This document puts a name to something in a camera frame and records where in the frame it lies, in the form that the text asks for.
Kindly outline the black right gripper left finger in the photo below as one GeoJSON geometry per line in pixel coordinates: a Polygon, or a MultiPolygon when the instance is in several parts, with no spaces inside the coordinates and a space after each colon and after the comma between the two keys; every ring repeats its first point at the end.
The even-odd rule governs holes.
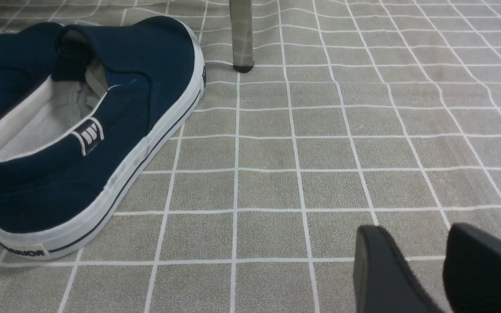
{"type": "Polygon", "coordinates": [[[353,270],[358,313],[441,313],[394,238],[381,226],[357,229],[353,270]]]}

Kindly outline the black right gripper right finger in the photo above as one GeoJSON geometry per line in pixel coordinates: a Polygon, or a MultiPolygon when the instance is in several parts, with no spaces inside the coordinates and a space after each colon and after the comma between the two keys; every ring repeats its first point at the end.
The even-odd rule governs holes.
{"type": "Polygon", "coordinates": [[[501,313],[501,240],[471,224],[454,223],[443,284],[454,313],[501,313]]]}

